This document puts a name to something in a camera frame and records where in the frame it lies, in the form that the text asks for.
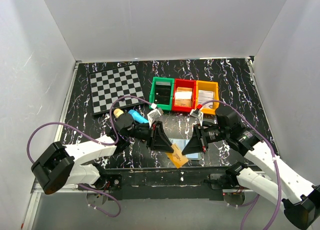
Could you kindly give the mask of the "light blue credit cards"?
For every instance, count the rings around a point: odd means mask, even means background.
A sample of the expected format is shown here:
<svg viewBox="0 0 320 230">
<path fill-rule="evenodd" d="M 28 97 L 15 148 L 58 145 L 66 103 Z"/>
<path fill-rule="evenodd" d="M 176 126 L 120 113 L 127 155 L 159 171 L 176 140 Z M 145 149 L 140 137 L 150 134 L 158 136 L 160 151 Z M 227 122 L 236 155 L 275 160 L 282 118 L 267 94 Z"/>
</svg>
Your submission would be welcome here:
<svg viewBox="0 0 320 230">
<path fill-rule="evenodd" d="M 190 141 L 189 139 L 179 139 L 179 138 L 170 138 L 169 140 L 171 141 L 172 144 L 176 144 L 181 150 L 183 150 Z M 186 157 L 192 161 L 200 161 L 201 154 L 191 153 L 191 154 L 187 154 Z"/>
</svg>

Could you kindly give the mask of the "silver grey credit card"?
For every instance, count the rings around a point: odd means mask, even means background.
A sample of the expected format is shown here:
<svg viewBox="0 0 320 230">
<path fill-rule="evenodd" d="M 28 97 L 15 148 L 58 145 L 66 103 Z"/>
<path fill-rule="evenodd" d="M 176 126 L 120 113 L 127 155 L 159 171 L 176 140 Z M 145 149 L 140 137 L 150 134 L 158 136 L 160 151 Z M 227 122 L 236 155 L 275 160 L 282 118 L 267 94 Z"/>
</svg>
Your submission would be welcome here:
<svg viewBox="0 0 320 230">
<path fill-rule="evenodd" d="M 199 98 L 213 99 L 214 96 L 215 96 L 215 93 L 213 91 L 208 91 L 208 90 L 199 90 L 198 91 Z"/>
</svg>

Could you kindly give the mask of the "grey-green card holder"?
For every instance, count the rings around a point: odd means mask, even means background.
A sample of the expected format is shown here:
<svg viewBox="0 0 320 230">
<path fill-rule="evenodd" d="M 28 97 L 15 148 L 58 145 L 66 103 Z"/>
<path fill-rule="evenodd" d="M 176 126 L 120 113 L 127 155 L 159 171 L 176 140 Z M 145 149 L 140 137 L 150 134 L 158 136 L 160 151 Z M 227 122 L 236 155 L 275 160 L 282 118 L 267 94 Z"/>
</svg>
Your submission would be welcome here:
<svg viewBox="0 0 320 230">
<path fill-rule="evenodd" d="M 191 161 L 200 161 L 201 160 L 201 152 L 194 147 L 188 146 L 189 139 L 182 138 L 169 138 L 172 144 L 176 144 L 183 153 L 185 153 L 185 157 L 187 157 Z"/>
</svg>

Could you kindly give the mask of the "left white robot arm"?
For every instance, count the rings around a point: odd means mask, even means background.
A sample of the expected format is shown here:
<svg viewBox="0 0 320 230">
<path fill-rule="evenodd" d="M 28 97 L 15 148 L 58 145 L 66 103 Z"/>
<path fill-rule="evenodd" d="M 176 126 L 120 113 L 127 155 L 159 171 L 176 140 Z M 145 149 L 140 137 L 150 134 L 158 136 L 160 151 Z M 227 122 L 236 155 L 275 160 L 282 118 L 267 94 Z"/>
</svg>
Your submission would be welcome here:
<svg viewBox="0 0 320 230">
<path fill-rule="evenodd" d="M 161 121 L 137 124 L 130 113 L 114 111 L 114 129 L 100 138 L 78 144 L 63 145 L 56 141 L 33 161 L 31 171 L 45 194 L 50 195 L 65 185 L 87 184 L 95 190 L 106 186 L 104 170 L 90 162 L 120 154 L 130 145 L 130 138 L 143 140 L 151 151 L 173 154 L 172 143 Z"/>
</svg>

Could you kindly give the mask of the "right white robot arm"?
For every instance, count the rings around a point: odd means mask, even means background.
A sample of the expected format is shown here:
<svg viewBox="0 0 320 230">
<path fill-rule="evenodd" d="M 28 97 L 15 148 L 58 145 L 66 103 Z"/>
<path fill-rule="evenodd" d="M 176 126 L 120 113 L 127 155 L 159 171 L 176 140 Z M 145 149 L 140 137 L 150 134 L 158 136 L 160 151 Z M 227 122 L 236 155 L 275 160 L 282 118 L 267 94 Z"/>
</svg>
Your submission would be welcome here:
<svg viewBox="0 0 320 230">
<path fill-rule="evenodd" d="M 320 216 L 320 187 L 289 167 L 236 110 L 221 106 L 215 115 L 216 124 L 201 121 L 193 127 L 182 154 L 205 152 L 210 143 L 225 141 L 267 175 L 262 177 L 244 163 L 235 163 L 225 172 L 227 185 L 253 190 L 274 203 L 295 227 L 308 229 Z"/>
</svg>

